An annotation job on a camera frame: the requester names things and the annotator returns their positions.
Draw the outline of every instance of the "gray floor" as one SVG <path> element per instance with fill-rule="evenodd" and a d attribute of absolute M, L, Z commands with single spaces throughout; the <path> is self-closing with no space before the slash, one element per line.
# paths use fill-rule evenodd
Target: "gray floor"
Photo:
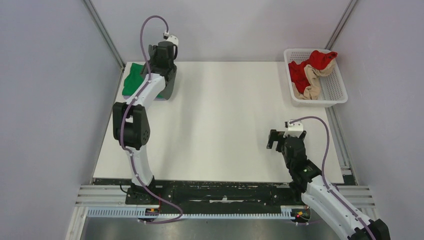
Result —
<path fill-rule="evenodd" d="M 131 218 L 89 217 L 83 240 L 338 240 L 324 222 L 298 226 L 274 219 L 185 219 L 144 225 Z"/>

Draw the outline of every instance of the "red cloth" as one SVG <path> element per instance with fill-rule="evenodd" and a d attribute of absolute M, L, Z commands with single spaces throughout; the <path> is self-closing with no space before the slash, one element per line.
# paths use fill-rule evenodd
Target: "red cloth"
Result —
<path fill-rule="evenodd" d="M 332 51 L 329 53 L 322 53 L 317 50 L 313 51 L 309 59 L 303 61 L 301 64 L 296 64 L 295 61 L 292 61 L 288 64 L 288 70 L 290 71 L 291 81 L 296 85 L 299 93 L 303 94 L 305 88 L 311 84 L 308 81 L 308 78 L 305 74 L 306 65 L 310 64 L 313 68 L 318 70 L 323 70 L 331 62 L 331 60 L 337 57 L 337 52 Z"/>

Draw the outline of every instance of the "white wall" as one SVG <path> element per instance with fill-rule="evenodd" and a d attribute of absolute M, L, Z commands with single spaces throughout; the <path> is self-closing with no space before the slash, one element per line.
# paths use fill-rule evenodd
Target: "white wall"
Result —
<path fill-rule="evenodd" d="M 424 1 L 360 1 L 334 50 L 353 164 L 392 239 L 424 236 Z"/>
<path fill-rule="evenodd" d="M 65 238 L 120 71 L 81 1 L 0 3 L 0 239 Z"/>
<path fill-rule="evenodd" d="M 284 60 L 287 48 L 323 48 L 349 0 L 92 0 L 124 61 L 141 61 L 140 28 L 164 17 L 180 40 L 179 61 Z M 144 43 L 157 44 L 158 19 Z"/>

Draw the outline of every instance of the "green cloth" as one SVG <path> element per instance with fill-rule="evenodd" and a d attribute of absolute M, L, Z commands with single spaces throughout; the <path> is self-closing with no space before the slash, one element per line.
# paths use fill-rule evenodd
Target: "green cloth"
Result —
<path fill-rule="evenodd" d="M 131 96 L 137 91 L 137 89 L 139 89 L 140 85 L 144 81 L 143 77 L 140 75 L 142 70 L 143 65 L 132 63 L 129 75 L 123 81 L 122 96 Z M 160 94 L 157 95 L 157 97 L 161 99 L 163 98 Z"/>

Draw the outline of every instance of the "plastic basket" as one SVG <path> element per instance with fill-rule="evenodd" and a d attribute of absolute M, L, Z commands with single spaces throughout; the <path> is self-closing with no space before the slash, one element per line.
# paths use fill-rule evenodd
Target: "plastic basket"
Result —
<path fill-rule="evenodd" d="M 342 104 L 348 100 L 345 84 L 343 83 L 342 75 L 340 74 L 337 62 L 332 73 L 328 76 L 321 76 L 319 78 L 319 85 L 321 86 L 321 93 L 318 100 L 303 100 L 297 99 L 293 92 L 292 78 L 290 77 L 289 63 L 295 61 L 297 64 L 308 60 L 311 53 L 315 50 L 321 53 L 329 53 L 330 50 L 315 49 L 315 48 L 289 48 L 284 51 L 284 64 L 287 70 L 288 87 L 290 88 L 291 103 L 295 107 L 320 107 L 329 108 L 334 104 Z"/>

